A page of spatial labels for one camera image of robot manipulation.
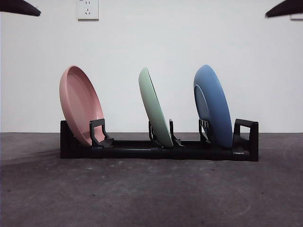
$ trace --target electrical outlet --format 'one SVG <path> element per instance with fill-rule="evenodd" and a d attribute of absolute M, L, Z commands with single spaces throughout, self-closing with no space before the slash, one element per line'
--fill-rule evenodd
<path fill-rule="evenodd" d="M 99 20 L 99 0 L 78 0 L 78 20 Z"/>
<path fill-rule="evenodd" d="M 290 20 L 292 21 L 303 21 L 303 13 L 291 14 Z"/>

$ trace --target concrete floor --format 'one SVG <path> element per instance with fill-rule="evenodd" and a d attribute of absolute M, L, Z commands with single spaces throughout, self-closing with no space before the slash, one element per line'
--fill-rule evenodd
<path fill-rule="evenodd" d="M 59 134 L 2 133 L 1 226 L 303 226 L 303 134 L 259 147 L 257 163 L 59 159 Z"/>

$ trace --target ceramic plate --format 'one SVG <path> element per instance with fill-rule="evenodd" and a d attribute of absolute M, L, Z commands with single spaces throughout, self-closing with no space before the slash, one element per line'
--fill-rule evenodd
<path fill-rule="evenodd" d="M 77 66 L 69 67 L 60 81 L 60 101 L 66 122 L 74 136 L 85 146 L 91 146 L 89 122 L 102 119 L 103 112 L 86 74 Z M 95 128 L 95 136 L 104 140 L 101 127 Z"/>
<path fill-rule="evenodd" d="M 202 66 L 195 75 L 194 93 L 199 118 L 209 121 L 211 142 L 222 147 L 232 146 L 232 123 L 220 81 L 209 65 Z"/>
<path fill-rule="evenodd" d="M 148 119 L 159 143 L 172 148 L 171 135 L 147 68 L 144 68 L 139 75 L 139 86 Z"/>

